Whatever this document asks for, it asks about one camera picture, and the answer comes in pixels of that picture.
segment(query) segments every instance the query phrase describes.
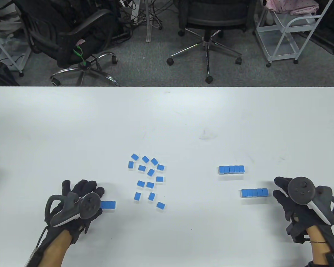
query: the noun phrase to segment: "black office chair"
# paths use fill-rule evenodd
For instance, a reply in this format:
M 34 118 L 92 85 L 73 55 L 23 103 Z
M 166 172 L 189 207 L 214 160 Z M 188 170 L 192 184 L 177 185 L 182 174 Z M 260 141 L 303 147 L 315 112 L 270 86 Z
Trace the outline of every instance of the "black office chair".
M 35 53 L 45 53 L 55 59 L 60 68 L 65 68 L 50 76 L 53 85 L 61 84 L 55 78 L 57 74 L 78 71 L 80 75 L 76 86 L 82 85 L 86 73 L 102 76 L 119 86 L 110 74 L 101 70 L 98 63 L 108 55 L 111 55 L 113 64 L 118 63 L 114 53 L 102 52 L 110 43 L 116 27 L 116 18 L 110 10 L 97 10 L 81 23 L 70 26 L 67 18 L 53 8 L 49 0 L 13 0 L 13 2 L 24 24 L 31 50 Z M 84 42 L 76 47 L 81 39 Z M 96 53 L 100 54 L 92 61 L 87 60 Z
M 214 41 L 213 37 L 218 35 L 223 37 L 224 29 L 240 28 L 244 32 L 246 31 L 246 25 L 250 21 L 250 17 L 253 16 L 254 10 L 251 10 L 251 2 L 253 0 L 173 0 L 178 8 L 178 19 L 180 31 L 179 36 L 184 36 L 185 31 L 190 32 L 196 37 L 200 38 L 200 41 L 190 47 L 182 49 L 171 55 L 167 59 L 168 65 L 173 65 L 173 57 L 179 55 L 191 48 L 203 45 L 206 51 L 206 68 L 207 77 L 205 81 L 211 83 L 213 77 L 210 75 L 209 66 L 209 47 L 218 47 L 226 52 L 232 52 L 237 55 L 235 61 L 236 64 L 241 65 L 242 54 L 224 46 L 223 44 Z M 188 28 L 203 29 L 204 36 L 191 31 Z

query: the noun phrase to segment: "caster wheel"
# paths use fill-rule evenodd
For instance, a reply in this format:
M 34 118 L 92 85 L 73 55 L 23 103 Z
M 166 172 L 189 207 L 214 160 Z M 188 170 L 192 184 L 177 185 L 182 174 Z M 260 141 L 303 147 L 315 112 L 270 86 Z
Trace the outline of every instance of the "caster wheel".
M 235 60 L 235 64 L 237 65 L 241 65 L 242 63 L 242 58 L 241 57 L 238 57 L 236 60 Z
M 61 82 L 57 80 L 56 78 L 52 78 L 51 80 L 53 86 L 60 86 Z
M 116 56 L 111 56 L 111 62 L 113 64 L 117 64 L 118 63 L 118 58 Z
M 213 77 L 210 76 L 210 75 L 207 76 L 207 77 L 205 78 L 205 82 L 206 82 L 207 84 L 210 84 L 213 80 L 214 80 Z
M 218 37 L 219 37 L 219 38 L 223 38 L 223 37 L 224 37 L 224 31 L 220 31 L 220 32 L 218 32 Z
M 167 64 L 168 65 L 172 66 L 173 63 L 174 63 L 173 58 L 170 57 L 169 59 L 167 59 Z

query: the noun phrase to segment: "glove strap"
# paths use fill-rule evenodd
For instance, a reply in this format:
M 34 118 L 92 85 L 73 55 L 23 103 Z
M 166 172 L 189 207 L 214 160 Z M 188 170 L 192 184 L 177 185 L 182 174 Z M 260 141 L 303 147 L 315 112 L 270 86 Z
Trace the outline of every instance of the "glove strap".
M 324 239 L 329 244 L 331 250 L 334 252 L 334 234 L 332 233 L 331 226 L 325 224 L 317 225 L 321 231 Z M 287 234 L 293 239 L 293 242 L 303 244 L 305 241 L 310 241 L 309 238 L 305 238 L 308 235 L 306 232 L 307 227 L 299 222 L 293 222 L 287 227 Z

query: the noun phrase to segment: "black glove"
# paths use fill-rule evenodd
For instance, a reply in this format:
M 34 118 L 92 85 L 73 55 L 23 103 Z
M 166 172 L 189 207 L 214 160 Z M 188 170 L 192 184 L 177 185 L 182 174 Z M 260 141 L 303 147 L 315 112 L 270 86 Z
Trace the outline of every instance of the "black glove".
M 309 209 L 308 206 L 303 206 L 295 203 L 288 195 L 288 184 L 292 178 L 276 177 L 275 184 L 283 189 L 287 194 L 284 195 L 280 190 L 273 191 L 273 196 L 276 198 L 279 204 L 282 205 L 285 212 L 285 219 L 290 221 L 292 219 L 292 224 L 297 235 L 301 236 L 297 243 L 304 243 L 304 235 L 307 235 L 306 229 L 311 226 L 318 226 L 324 239 L 328 242 L 332 250 L 334 251 L 334 234 L 332 233 L 331 226 L 323 222 L 322 219 L 317 215 L 315 211 Z
M 63 183 L 62 183 L 62 195 L 67 196 L 68 192 L 70 192 L 70 191 L 71 191 L 71 182 L 69 180 L 63 181 Z M 74 186 L 72 192 L 76 193 L 79 198 L 85 196 L 88 193 L 95 192 L 101 198 L 104 194 L 104 188 L 103 187 L 98 187 L 97 188 L 97 182 L 96 181 L 89 181 L 88 182 L 87 180 L 82 180 Z M 58 204 L 57 207 L 55 207 L 52 210 L 52 212 L 50 213 L 49 218 L 46 219 L 46 222 L 47 222 L 48 226 L 50 226 L 50 221 L 51 221 L 52 217 L 54 215 L 56 215 L 59 211 L 61 211 L 62 208 L 63 208 L 63 203 L 61 202 L 61 203 Z M 78 240 L 78 237 L 79 237 L 80 233 L 82 233 L 82 231 L 84 230 L 84 233 L 86 234 L 91 222 L 94 219 L 96 219 L 99 215 L 101 215 L 102 212 L 103 212 L 103 210 L 100 208 L 97 211 L 97 213 L 89 219 L 83 220 L 82 218 L 78 218 L 78 219 L 72 220 L 72 221 L 70 221 L 70 222 L 68 222 L 68 223 L 66 223 L 62 226 L 59 226 L 58 228 L 62 228 L 63 230 L 67 230 L 72 236 L 71 244 L 74 244 Z M 57 228 L 57 227 L 49 227 L 47 235 L 49 235 L 50 230 L 52 230 L 52 228 Z
M 68 192 L 71 191 L 71 182 L 69 180 L 65 180 L 62 183 L 62 195 L 67 196 Z M 79 197 L 83 197 L 88 193 L 95 192 L 97 193 L 100 197 L 104 194 L 104 188 L 103 187 L 98 187 L 97 188 L 97 182 L 95 181 L 87 181 L 87 180 L 82 180 L 78 182 L 72 192 L 76 193 Z M 50 226 L 50 221 L 54 215 L 56 215 L 59 211 L 61 211 L 63 208 L 63 203 L 59 203 L 57 207 L 55 207 L 52 212 L 50 213 L 50 216 L 45 219 L 47 222 L 46 228 L 41 234 L 41 237 L 39 239 L 39 242 L 36 245 L 36 251 L 29 260 L 28 264 L 26 267 L 37 267 L 43 257 L 44 251 L 46 248 L 53 242 L 53 240 L 56 239 L 56 237 L 59 236 L 60 233 L 62 233 L 63 230 L 67 230 L 70 235 L 72 236 L 72 241 L 71 244 L 75 244 L 79 238 L 79 235 L 83 232 L 87 233 L 89 225 L 91 222 L 96 219 L 101 213 L 103 212 L 102 209 L 100 208 L 95 215 L 93 215 L 89 219 L 83 220 L 82 218 L 78 218 L 75 220 L 72 220 L 62 226 L 58 227 L 52 227 Z M 42 240 L 40 244 L 40 240 L 47 229 L 47 234 L 44 240 Z
M 309 228 L 313 225 L 325 224 L 315 211 L 310 210 L 308 206 L 302 206 L 295 203 L 288 196 L 288 184 L 292 178 L 276 177 L 275 184 L 286 192 L 284 195 L 280 190 L 273 191 L 273 196 L 276 198 L 279 204 L 282 205 L 285 212 L 285 219 L 289 221 L 293 219 L 299 221 L 305 228 Z

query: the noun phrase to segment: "gray carpet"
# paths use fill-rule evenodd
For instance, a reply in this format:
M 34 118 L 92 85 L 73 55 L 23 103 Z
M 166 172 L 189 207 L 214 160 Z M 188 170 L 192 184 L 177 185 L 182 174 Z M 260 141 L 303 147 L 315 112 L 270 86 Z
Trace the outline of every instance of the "gray carpet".
M 190 46 L 198 39 L 189 33 L 179 37 L 177 14 L 166 10 L 159 17 L 163 29 L 153 28 L 151 43 L 146 43 L 146 26 L 134 31 L 133 37 L 110 51 L 116 53 L 119 63 L 112 65 L 110 57 L 101 62 L 103 70 L 114 76 L 121 86 L 334 86 L 334 56 L 309 42 L 299 64 L 293 60 L 274 61 L 266 68 L 266 59 L 256 37 L 251 31 L 224 32 L 219 41 L 243 54 L 242 65 L 235 65 L 235 57 L 219 52 L 210 52 L 212 84 L 206 76 L 205 51 L 195 48 L 176 57 L 168 66 L 166 59 L 171 53 Z M 296 41 L 304 41 L 297 36 Z M 56 62 L 45 54 L 32 54 L 26 64 L 20 85 L 51 86 L 49 76 L 58 71 Z M 62 85 L 72 86 L 78 73 L 57 76 Z M 85 86 L 111 86 L 99 77 L 86 76 Z

